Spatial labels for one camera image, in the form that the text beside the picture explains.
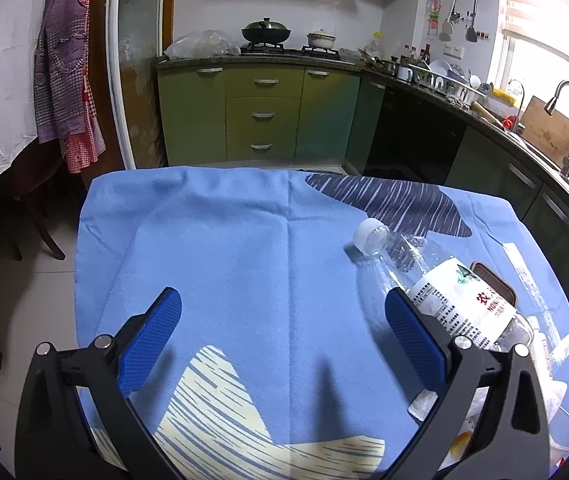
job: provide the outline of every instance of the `dark granite countertop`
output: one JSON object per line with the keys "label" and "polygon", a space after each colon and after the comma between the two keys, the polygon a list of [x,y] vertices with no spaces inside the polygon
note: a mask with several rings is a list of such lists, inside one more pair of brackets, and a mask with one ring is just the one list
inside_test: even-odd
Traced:
{"label": "dark granite countertop", "polygon": [[203,59],[167,59],[166,56],[158,58],[156,68],[158,71],[179,70],[183,68],[212,68],[221,64],[291,64],[298,66],[317,66],[333,70],[346,70],[354,73],[366,74],[372,80],[386,86],[409,92],[415,97],[424,99],[427,102],[444,108],[448,112],[464,120],[469,126],[475,128],[489,139],[493,140],[503,150],[507,151],[517,161],[523,164],[551,191],[567,204],[569,207],[569,178],[562,176],[559,168],[551,162],[542,152],[537,150],[528,142],[493,126],[486,120],[480,118],[470,110],[463,110],[453,106],[443,96],[436,92],[419,87],[416,84],[408,84],[400,81],[384,72],[379,72],[370,68],[329,59],[318,59],[305,56],[227,56],[210,57]]}

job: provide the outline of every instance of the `wooden cutting board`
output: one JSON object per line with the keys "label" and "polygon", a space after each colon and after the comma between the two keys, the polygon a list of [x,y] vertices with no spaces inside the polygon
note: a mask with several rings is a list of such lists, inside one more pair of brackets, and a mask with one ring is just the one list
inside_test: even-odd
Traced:
{"label": "wooden cutting board", "polygon": [[557,110],[548,115],[544,105],[537,97],[531,98],[520,120],[526,126],[522,137],[562,167],[562,158],[569,153],[569,119]]}

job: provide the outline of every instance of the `blue tablecloth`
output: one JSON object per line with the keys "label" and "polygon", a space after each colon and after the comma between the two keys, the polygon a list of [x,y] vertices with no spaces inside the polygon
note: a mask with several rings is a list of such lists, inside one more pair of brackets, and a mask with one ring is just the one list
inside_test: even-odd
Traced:
{"label": "blue tablecloth", "polygon": [[[422,386],[376,291],[363,288],[369,269],[351,244],[367,215],[487,264],[516,290],[525,316],[539,314],[504,252],[514,243],[559,334],[569,334],[555,275],[498,198],[248,168],[93,181],[76,255],[78,341],[117,332],[165,286],[180,292],[182,319],[132,401],[188,479],[367,478],[411,439],[407,406]],[[569,412],[569,357],[555,378],[568,383]],[[562,416],[556,440],[569,443]]]}

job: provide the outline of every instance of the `yellow sponge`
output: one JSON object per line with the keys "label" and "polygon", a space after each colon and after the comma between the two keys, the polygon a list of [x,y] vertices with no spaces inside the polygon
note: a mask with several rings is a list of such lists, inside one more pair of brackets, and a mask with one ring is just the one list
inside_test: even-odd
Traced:
{"label": "yellow sponge", "polygon": [[499,88],[493,89],[493,95],[495,97],[497,97],[498,99],[501,99],[505,103],[509,103],[511,106],[515,106],[515,97],[510,96],[509,94],[507,94],[506,92],[503,92]]}

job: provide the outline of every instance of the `clear tape strip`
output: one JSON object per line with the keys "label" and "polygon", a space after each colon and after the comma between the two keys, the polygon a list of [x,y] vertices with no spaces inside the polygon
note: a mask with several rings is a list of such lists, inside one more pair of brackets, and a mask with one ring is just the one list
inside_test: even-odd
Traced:
{"label": "clear tape strip", "polygon": [[507,242],[506,244],[502,244],[502,247],[504,248],[506,256],[515,268],[515,272],[517,272],[522,285],[524,285],[529,296],[538,306],[538,311],[544,319],[544,324],[548,332],[545,335],[547,336],[547,342],[551,348],[551,360],[560,366],[569,356],[569,335],[564,339],[560,337],[553,316],[551,315],[551,311],[549,310],[549,306],[539,291],[535,280],[533,280],[531,271],[529,270],[529,267],[527,267],[524,258],[522,257],[522,253],[520,253],[517,246],[512,242]]}

